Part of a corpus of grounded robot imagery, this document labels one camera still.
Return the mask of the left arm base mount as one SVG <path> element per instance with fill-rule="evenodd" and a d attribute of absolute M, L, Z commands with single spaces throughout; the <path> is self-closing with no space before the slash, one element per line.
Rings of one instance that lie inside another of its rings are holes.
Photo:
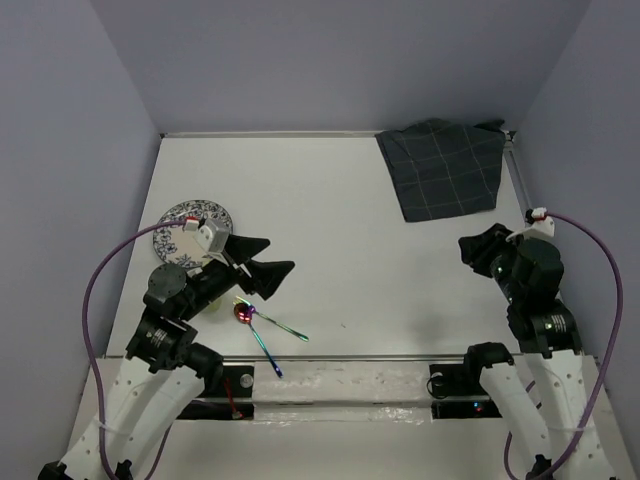
<path fill-rule="evenodd" d="M 225 365 L 217 384 L 206 387 L 177 417 L 178 420 L 251 420 L 254 366 Z"/>

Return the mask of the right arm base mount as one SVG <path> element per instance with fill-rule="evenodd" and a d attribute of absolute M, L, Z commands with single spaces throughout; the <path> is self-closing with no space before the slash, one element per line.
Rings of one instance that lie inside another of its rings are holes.
<path fill-rule="evenodd" d="M 470 379 L 462 364 L 429 366 L 426 389 L 434 420 L 494 419 L 501 414 L 482 387 Z"/>

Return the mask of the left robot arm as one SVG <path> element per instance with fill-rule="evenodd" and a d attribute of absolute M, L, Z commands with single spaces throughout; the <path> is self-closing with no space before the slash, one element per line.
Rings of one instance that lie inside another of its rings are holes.
<path fill-rule="evenodd" d="M 189 217 L 179 227 L 215 259 L 198 272 L 165 263 L 149 276 L 144 310 L 111 387 L 90 361 L 97 412 L 62 459 L 42 479 L 135 479 L 149 454 L 160 455 L 173 422 L 200 394 L 215 392 L 222 355 L 196 342 L 189 322 L 233 287 L 267 300 L 294 269 L 292 261 L 258 262 L 270 242 L 233 235 Z"/>

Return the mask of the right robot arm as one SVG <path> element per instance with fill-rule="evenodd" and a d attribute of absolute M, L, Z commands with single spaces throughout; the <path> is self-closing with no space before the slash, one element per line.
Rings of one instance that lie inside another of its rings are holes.
<path fill-rule="evenodd" d="M 575 318 L 559 299 L 561 254 L 544 219 L 513 232 L 495 224 L 458 241 L 463 264 L 499 286 L 508 326 L 539 399 L 519 379 L 501 343 L 472 345 L 460 368 L 462 384 L 485 391 L 506 421 L 528 479 L 613 479 L 614 467 L 591 417 L 599 393 L 584 380 L 584 353 Z"/>

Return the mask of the dark checked cloth napkin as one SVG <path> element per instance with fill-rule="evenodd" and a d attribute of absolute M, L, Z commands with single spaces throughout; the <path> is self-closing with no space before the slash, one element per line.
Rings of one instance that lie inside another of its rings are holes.
<path fill-rule="evenodd" d="M 428 119 L 375 135 L 408 223 L 496 208 L 506 135 L 503 120 L 475 125 Z"/>

